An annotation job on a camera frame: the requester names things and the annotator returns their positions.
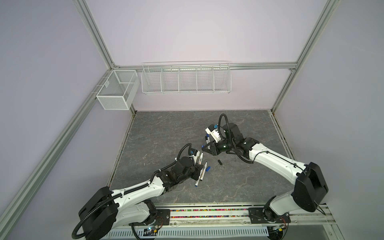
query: dark gray floor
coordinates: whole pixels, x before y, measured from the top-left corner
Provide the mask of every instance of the dark gray floor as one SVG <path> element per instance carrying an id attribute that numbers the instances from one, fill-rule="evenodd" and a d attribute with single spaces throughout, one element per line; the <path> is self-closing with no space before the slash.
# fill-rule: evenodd
<path id="1" fill-rule="evenodd" d="M 205 128 L 217 124 L 221 113 L 238 125 L 244 137 L 257 139 L 286 156 L 266 110 L 137 112 L 111 189 L 148 180 L 154 171 L 174 161 L 186 143 L 192 143 L 192 147 L 200 151 L 205 144 Z M 269 168 L 244 163 L 236 155 L 212 156 L 205 152 L 202 163 L 206 161 L 211 169 L 198 187 L 194 180 L 188 179 L 173 191 L 153 198 L 153 203 L 266 202 L 274 195 L 293 189 L 293 185 Z"/>

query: white mesh basket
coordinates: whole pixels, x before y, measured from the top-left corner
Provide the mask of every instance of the white mesh basket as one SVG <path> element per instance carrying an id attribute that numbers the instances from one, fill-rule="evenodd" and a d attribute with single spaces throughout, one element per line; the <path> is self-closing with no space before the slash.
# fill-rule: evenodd
<path id="1" fill-rule="evenodd" d="M 129 110 L 139 85 L 135 70 L 113 70 L 96 97 L 106 110 Z"/>
<path id="2" fill-rule="evenodd" d="M 145 94 L 229 93 L 229 64 L 217 66 L 144 67 L 141 75 Z"/>

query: wire basket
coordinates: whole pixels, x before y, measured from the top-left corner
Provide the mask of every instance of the wire basket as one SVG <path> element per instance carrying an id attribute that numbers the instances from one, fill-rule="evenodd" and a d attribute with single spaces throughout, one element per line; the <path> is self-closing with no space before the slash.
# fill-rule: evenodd
<path id="1" fill-rule="evenodd" d="M 136 70 L 113 70 L 96 97 L 106 110 L 129 110 L 139 85 Z"/>
<path id="2" fill-rule="evenodd" d="M 144 67 L 141 75 L 145 94 L 229 93 L 231 81 L 229 64 Z"/>

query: robotic arm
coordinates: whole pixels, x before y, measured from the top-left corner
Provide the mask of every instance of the robotic arm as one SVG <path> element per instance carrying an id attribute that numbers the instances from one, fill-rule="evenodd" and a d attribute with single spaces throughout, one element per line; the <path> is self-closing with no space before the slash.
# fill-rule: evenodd
<path id="1" fill-rule="evenodd" d="M 226 121 L 223 127 L 220 126 L 222 117 Z M 293 190 L 274 196 L 267 202 L 262 216 L 265 220 L 275 222 L 281 215 L 296 209 L 314 212 L 327 194 L 328 187 L 318 165 L 297 162 L 268 149 L 251 137 L 244 138 L 236 124 L 228 123 L 225 114 L 220 116 L 217 125 L 212 124 L 205 131 L 214 140 L 202 147 L 204 152 L 214 156 L 226 152 L 236 154 L 249 164 L 261 163 L 295 186 Z"/>
<path id="2" fill-rule="evenodd" d="M 108 187 L 99 189 L 79 211 L 81 220 L 73 230 L 72 238 L 85 236 L 86 240 L 99 240 L 111 229 L 122 225 L 131 223 L 133 227 L 133 223 L 154 223 L 157 210 L 149 198 L 171 191 L 188 178 L 199 179 L 203 166 L 196 162 L 200 152 L 191 146 L 191 143 L 186 144 L 173 163 L 155 171 L 145 182 L 113 191 Z M 189 156 L 180 158 L 187 147 Z M 84 233 L 77 234 L 81 227 Z"/>

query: black mounting plate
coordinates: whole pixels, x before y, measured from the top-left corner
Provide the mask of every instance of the black mounting plate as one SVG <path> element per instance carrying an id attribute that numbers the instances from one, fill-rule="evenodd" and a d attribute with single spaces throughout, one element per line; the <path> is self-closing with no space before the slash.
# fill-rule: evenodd
<path id="1" fill-rule="evenodd" d="M 164 225 L 169 225 L 169 220 L 170 220 L 170 210 L 169 209 L 158 209 L 157 210 L 157 215 L 156 215 L 156 218 L 155 218 L 155 222 L 152 225 L 161 225 L 161 221 L 163 221 L 163 226 Z M 144 223 L 142 222 L 139 222 L 139 223 L 135 223 L 135 226 L 147 226 L 145 225 Z"/>
<path id="2" fill-rule="evenodd" d="M 249 212 L 249 218 L 251 219 L 251 223 L 253 223 L 253 224 L 255 224 L 255 223 L 270 223 L 264 219 L 263 207 L 250 207 L 250 208 L 248 208 L 248 212 Z M 289 215 L 287 216 L 284 214 L 280 217 L 284 218 L 285 223 L 291 222 L 291 218 L 289 217 Z M 276 219 L 276 221 L 274 223 L 284 223 L 284 221 L 281 218 Z"/>

